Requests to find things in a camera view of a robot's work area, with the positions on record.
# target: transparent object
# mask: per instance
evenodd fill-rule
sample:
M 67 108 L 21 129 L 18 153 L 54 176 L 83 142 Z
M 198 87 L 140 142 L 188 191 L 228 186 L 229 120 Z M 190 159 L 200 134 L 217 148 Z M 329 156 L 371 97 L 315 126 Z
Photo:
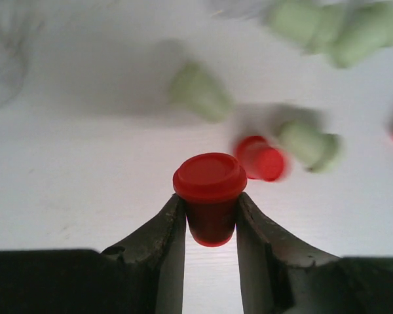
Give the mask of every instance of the transparent object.
M 0 107 L 23 86 L 28 46 L 41 28 L 34 4 L 33 0 L 0 0 Z
M 220 18 L 258 18 L 269 5 L 268 0 L 207 0 L 213 16 Z

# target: white surface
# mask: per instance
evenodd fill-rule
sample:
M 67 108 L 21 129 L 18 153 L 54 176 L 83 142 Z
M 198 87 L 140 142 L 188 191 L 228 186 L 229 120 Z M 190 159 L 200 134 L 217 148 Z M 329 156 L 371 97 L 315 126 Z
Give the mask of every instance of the white surface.
M 0 249 L 104 249 L 161 209 L 184 160 L 230 152 L 247 125 L 267 135 L 275 103 L 291 102 L 324 112 L 345 157 L 324 175 L 292 160 L 286 180 L 246 192 L 320 249 L 393 256 L 393 48 L 338 71 L 255 22 L 210 19 L 203 4 L 46 0 L 28 81 L 0 110 Z M 165 112 L 179 59 L 166 39 L 223 79 L 240 104 L 228 121 Z M 205 249 L 188 234 L 184 289 L 185 314 L 241 313 L 235 238 Z

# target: red rubber cap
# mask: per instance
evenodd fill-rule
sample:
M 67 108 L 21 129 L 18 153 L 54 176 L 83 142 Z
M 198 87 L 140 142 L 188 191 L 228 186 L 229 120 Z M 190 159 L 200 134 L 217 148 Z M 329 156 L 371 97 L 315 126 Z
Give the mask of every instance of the red rubber cap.
M 220 152 L 188 159 L 173 176 L 176 193 L 193 203 L 219 203 L 235 199 L 247 182 L 246 172 L 238 161 Z
M 241 141 L 234 152 L 246 170 L 249 179 L 275 181 L 281 178 L 286 168 L 282 153 L 269 146 L 262 136 L 249 136 Z

